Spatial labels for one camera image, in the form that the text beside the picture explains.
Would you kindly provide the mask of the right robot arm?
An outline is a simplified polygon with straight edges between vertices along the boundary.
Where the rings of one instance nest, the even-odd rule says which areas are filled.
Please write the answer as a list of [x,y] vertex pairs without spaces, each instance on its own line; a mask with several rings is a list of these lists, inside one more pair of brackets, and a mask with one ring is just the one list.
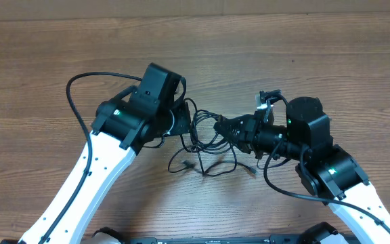
[[[214,129],[231,145],[257,159],[268,186],[283,195],[328,206],[360,243],[390,243],[390,213],[358,162],[330,134],[330,118],[318,98],[261,95],[257,111],[220,119]],[[272,159],[298,162],[295,170],[308,195],[275,186],[269,179]]]

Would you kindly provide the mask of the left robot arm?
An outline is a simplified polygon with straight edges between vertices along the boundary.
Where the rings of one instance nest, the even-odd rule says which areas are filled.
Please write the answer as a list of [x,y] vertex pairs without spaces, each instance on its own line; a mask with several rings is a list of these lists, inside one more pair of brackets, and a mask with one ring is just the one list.
[[87,129],[75,108],[70,87],[66,96],[86,137],[85,147],[57,195],[18,243],[80,243],[94,214],[118,177],[141,149],[156,138],[180,136],[190,130],[184,95],[175,97],[185,77],[155,63],[148,65],[139,85],[132,85],[96,111]]

